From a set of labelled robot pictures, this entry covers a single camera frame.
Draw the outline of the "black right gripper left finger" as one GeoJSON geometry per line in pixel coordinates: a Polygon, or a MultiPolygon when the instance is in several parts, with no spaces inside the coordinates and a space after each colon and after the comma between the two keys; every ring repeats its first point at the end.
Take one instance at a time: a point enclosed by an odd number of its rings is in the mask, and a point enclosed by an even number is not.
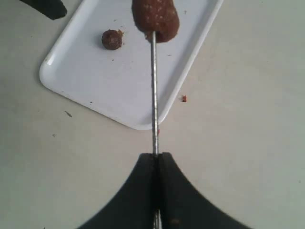
{"type": "Polygon", "coordinates": [[[132,172],[116,195],[82,224],[81,229],[152,229],[154,157],[140,154],[132,172]]]}

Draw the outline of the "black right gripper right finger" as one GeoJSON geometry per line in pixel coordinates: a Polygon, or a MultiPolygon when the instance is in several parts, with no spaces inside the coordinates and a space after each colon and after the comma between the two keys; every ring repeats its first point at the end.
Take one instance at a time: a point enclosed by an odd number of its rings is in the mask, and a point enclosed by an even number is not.
{"type": "Polygon", "coordinates": [[[159,155],[164,229],[247,229],[206,199],[188,181],[170,153],[159,155]]]}

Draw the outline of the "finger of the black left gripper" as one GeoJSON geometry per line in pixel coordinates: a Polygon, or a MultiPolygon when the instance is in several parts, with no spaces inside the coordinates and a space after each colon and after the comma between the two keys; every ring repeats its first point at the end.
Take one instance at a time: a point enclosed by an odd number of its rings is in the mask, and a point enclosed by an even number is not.
{"type": "Polygon", "coordinates": [[[63,18],[67,9],[61,0],[20,0],[51,20],[63,18]]]}

